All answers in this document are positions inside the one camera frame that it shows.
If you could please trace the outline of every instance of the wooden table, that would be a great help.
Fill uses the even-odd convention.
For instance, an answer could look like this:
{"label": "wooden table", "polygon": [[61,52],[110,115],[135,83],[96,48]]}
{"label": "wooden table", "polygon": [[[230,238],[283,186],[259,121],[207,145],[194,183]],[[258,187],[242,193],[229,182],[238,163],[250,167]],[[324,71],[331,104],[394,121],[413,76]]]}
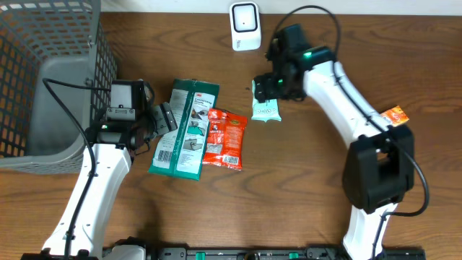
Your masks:
{"label": "wooden table", "polygon": [[[263,54],[281,16],[262,15],[260,50],[231,48],[226,14],[103,14],[120,61],[119,78],[151,82],[156,103],[168,101],[174,78],[221,85],[217,106],[251,117],[250,82],[269,72]],[[400,105],[410,117],[416,158],[430,183],[430,207],[415,218],[393,217],[386,246],[422,246],[428,259],[462,253],[462,18],[340,16],[339,58],[374,108]],[[335,31],[320,15],[301,22],[315,45]],[[244,170],[204,167],[199,182],[147,173],[154,150],[136,158],[122,183],[105,245],[130,235],[191,247],[339,244],[350,203],[341,187],[347,150],[313,100],[279,102],[282,122],[250,121]],[[77,175],[0,174],[0,254],[39,252],[64,211]],[[399,210],[422,203],[414,189]]]}

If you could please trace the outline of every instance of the basket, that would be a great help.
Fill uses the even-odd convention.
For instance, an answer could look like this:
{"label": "basket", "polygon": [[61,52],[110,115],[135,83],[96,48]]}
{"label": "basket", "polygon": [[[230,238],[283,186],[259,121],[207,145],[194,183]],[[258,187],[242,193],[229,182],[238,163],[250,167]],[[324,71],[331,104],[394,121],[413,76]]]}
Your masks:
{"label": "basket", "polygon": [[[83,138],[41,79],[110,88],[117,66],[100,7],[99,0],[0,3],[0,168],[79,171]],[[83,129],[109,103],[105,91],[51,87]]]}

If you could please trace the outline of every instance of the white wall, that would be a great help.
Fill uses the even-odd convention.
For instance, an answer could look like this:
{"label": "white wall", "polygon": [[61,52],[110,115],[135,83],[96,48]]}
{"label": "white wall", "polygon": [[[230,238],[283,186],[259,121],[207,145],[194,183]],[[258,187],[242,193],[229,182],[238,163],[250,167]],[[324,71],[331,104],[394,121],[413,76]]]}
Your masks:
{"label": "white wall", "polygon": [[[233,0],[101,0],[106,12],[227,13]],[[336,14],[462,15],[462,0],[254,0],[262,14],[316,4]]]}

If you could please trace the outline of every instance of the red plastic bag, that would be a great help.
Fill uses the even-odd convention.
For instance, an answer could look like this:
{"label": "red plastic bag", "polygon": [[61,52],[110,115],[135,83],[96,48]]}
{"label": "red plastic bag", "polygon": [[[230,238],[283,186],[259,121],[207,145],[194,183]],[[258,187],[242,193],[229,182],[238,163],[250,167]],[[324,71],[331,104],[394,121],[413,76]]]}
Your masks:
{"label": "red plastic bag", "polygon": [[223,110],[209,110],[209,136],[202,164],[242,170],[241,151],[247,118]]}

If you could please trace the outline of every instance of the mint green packet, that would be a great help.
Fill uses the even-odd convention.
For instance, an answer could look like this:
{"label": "mint green packet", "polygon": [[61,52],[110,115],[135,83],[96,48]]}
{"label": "mint green packet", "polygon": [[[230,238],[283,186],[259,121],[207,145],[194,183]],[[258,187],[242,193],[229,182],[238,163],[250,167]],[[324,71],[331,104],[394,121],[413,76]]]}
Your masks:
{"label": "mint green packet", "polygon": [[278,120],[281,121],[281,116],[279,115],[279,109],[277,107],[277,100],[267,100],[265,103],[259,103],[255,99],[255,81],[252,80],[252,109],[253,115],[252,120],[262,120],[267,122],[268,120]]}
{"label": "mint green packet", "polygon": [[209,133],[208,113],[218,93],[218,84],[175,79],[170,107],[178,129],[159,140],[149,173],[199,180]]}

